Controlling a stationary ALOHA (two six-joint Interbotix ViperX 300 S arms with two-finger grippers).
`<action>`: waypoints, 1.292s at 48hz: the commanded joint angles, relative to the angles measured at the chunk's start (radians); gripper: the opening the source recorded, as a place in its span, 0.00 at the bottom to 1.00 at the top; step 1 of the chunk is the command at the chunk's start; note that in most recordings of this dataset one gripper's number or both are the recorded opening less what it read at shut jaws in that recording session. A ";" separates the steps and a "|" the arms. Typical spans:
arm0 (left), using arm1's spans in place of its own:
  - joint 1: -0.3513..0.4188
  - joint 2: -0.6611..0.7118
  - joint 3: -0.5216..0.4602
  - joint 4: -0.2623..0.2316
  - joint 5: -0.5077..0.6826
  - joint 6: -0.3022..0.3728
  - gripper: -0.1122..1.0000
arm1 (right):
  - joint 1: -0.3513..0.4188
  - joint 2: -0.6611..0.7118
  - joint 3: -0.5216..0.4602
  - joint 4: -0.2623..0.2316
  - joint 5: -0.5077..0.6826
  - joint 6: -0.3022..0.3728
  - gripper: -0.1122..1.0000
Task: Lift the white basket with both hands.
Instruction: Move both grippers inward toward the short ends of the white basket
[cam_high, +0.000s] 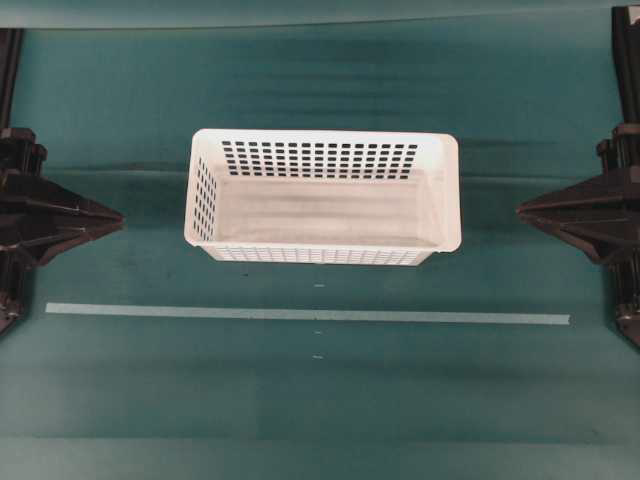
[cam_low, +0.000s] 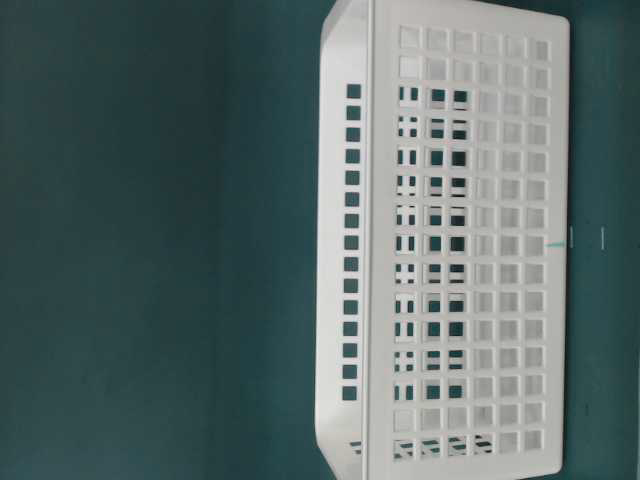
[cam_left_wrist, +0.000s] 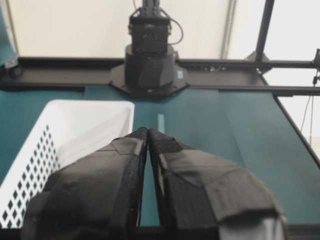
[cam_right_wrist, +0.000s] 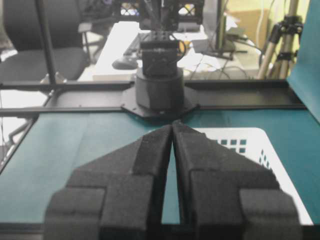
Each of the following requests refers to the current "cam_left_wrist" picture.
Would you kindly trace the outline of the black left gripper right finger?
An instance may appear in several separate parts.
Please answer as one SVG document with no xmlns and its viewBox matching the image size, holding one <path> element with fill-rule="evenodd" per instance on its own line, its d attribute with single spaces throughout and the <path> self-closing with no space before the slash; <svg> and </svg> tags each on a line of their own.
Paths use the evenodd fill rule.
<svg viewBox="0 0 320 240">
<path fill-rule="evenodd" d="M 148 145 L 160 222 L 181 240 L 285 240 L 284 209 L 248 169 L 154 128 Z"/>
</svg>

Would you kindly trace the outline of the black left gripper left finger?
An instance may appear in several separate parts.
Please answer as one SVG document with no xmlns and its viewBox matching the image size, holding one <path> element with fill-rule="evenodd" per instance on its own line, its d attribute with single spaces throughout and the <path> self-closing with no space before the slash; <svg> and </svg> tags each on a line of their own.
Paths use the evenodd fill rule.
<svg viewBox="0 0 320 240">
<path fill-rule="evenodd" d="M 145 127 L 51 174 L 27 207 L 25 240 L 127 240 L 140 223 Z"/>
</svg>

